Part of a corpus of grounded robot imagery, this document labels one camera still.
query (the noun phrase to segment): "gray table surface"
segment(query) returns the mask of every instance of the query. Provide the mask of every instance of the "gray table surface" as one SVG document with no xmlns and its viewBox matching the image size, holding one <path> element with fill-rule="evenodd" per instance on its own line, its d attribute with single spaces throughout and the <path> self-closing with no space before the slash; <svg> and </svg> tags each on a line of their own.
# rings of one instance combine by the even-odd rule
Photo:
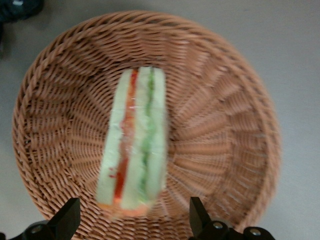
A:
<svg viewBox="0 0 320 240">
<path fill-rule="evenodd" d="M 42 220 L 19 176 L 12 112 L 21 81 L 58 34 L 123 10 L 166 12 L 196 21 L 233 44 L 264 80 L 282 134 L 276 197 L 259 225 L 277 239 L 320 237 L 319 0 L 45 0 L 37 17 L 5 25 L 0 60 L 0 232 L 11 238 Z"/>
</svg>

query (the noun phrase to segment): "sandwich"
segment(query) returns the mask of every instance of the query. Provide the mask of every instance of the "sandwich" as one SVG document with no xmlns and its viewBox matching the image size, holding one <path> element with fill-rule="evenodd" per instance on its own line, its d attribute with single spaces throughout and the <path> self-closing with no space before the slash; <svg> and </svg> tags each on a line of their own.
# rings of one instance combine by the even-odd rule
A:
<svg viewBox="0 0 320 240">
<path fill-rule="evenodd" d="M 166 79 L 155 67 L 126 69 L 115 92 L 96 188 L 115 217 L 147 215 L 165 188 Z"/>
</svg>

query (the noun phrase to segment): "tomato slice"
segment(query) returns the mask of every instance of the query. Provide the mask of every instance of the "tomato slice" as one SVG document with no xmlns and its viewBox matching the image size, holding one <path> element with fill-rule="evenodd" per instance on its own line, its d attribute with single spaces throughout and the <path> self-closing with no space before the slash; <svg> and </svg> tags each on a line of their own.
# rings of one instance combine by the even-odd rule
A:
<svg viewBox="0 0 320 240">
<path fill-rule="evenodd" d="M 130 83 L 128 88 L 128 93 L 125 102 L 125 113 L 124 118 L 120 123 L 122 128 L 123 136 L 120 142 L 120 162 L 117 167 L 116 173 L 116 184 L 114 191 L 114 203 L 119 203 L 122 198 L 123 189 L 125 185 L 127 168 L 130 158 L 130 153 L 132 150 L 134 137 L 135 137 L 135 106 L 136 106 L 136 87 L 137 87 L 137 76 L 138 70 L 133 70 Z"/>
</svg>

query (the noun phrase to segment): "woven basket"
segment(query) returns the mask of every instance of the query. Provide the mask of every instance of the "woven basket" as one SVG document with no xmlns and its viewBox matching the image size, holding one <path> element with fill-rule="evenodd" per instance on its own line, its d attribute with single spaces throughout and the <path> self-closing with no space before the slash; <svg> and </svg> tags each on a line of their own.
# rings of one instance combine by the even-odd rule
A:
<svg viewBox="0 0 320 240">
<path fill-rule="evenodd" d="M 115 89 L 126 68 L 166 74 L 166 191 L 148 217 L 112 220 L 95 190 Z M 23 182 L 49 219 L 81 198 L 74 239 L 187 239 L 189 197 L 237 230 L 265 211 L 280 138 L 261 80 L 223 38 L 164 13 L 116 12 L 58 36 L 23 80 L 13 114 Z"/>
</svg>

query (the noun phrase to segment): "round basket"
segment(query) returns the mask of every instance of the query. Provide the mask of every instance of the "round basket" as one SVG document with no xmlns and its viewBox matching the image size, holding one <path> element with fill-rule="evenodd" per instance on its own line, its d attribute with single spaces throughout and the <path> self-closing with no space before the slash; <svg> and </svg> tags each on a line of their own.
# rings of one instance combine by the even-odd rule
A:
<svg viewBox="0 0 320 240">
<path fill-rule="evenodd" d="M 140 66 L 166 74 L 166 190 L 149 216 L 114 220 L 96 205 L 96 183 L 118 80 Z M 279 175 L 278 124 L 259 77 L 223 38 L 164 13 L 116 12 L 58 36 L 25 75 L 12 134 L 45 218 L 80 197 L 74 239 L 187 239 L 190 196 L 240 231 L 265 211 Z"/>
</svg>

